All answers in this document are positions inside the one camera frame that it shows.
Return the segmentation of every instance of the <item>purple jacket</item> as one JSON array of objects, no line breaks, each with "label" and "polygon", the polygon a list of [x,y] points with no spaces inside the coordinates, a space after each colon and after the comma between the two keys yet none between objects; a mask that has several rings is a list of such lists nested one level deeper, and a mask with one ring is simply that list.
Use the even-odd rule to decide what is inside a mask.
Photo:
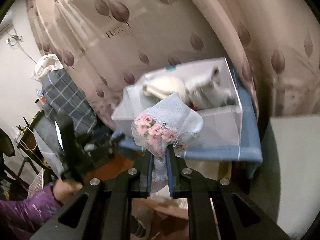
[{"label": "purple jacket", "polygon": [[58,211],[61,205],[53,197],[52,187],[47,185],[23,201],[0,200],[1,239],[28,240]]}]

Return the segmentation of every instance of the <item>human hand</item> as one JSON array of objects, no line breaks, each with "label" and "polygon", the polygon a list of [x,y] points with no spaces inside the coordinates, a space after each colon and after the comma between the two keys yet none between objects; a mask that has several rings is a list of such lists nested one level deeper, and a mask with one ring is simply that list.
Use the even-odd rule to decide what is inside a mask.
[{"label": "human hand", "polygon": [[54,198],[62,204],[65,204],[73,197],[75,193],[82,189],[82,184],[75,181],[62,181],[58,179],[53,186]]}]

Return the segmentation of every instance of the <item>black device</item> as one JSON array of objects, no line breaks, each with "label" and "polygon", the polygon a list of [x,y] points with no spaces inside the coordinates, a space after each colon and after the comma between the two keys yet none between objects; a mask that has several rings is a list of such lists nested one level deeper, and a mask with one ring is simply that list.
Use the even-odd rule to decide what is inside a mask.
[{"label": "black device", "polygon": [[[103,151],[87,154],[73,132],[70,117],[56,118],[59,143],[67,167],[63,176],[81,181],[81,175],[95,163],[107,161],[107,143]],[[258,208],[229,179],[207,179],[176,157],[167,147],[166,164],[169,192],[173,198],[188,198],[189,235],[191,240],[289,240],[281,228]],[[132,198],[147,198],[151,191],[153,155],[146,151],[133,168],[114,179],[92,179],[65,204],[32,240],[128,240]]]}]

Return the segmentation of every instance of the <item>person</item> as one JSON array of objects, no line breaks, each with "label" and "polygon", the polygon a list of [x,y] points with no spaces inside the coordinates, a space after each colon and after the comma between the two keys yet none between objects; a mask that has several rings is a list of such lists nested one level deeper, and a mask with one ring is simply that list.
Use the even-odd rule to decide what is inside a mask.
[{"label": "person", "polygon": [[[32,198],[23,201],[0,200],[0,238],[29,240],[58,209],[82,188],[74,181],[58,179],[48,184]],[[142,208],[137,219],[131,216],[131,233],[137,239],[147,239],[151,230],[153,210]]]}]

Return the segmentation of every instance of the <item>curtain fold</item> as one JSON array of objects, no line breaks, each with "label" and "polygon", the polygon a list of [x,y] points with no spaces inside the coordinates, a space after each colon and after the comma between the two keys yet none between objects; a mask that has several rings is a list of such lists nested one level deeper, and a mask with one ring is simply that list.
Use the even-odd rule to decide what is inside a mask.
[{"label": "curtain fold", "polygon": [[320,112],[320,26],[304,0],[27,0],[42,54],[54,53],[102,121],[143,73],[228,57],[270,115]]}]

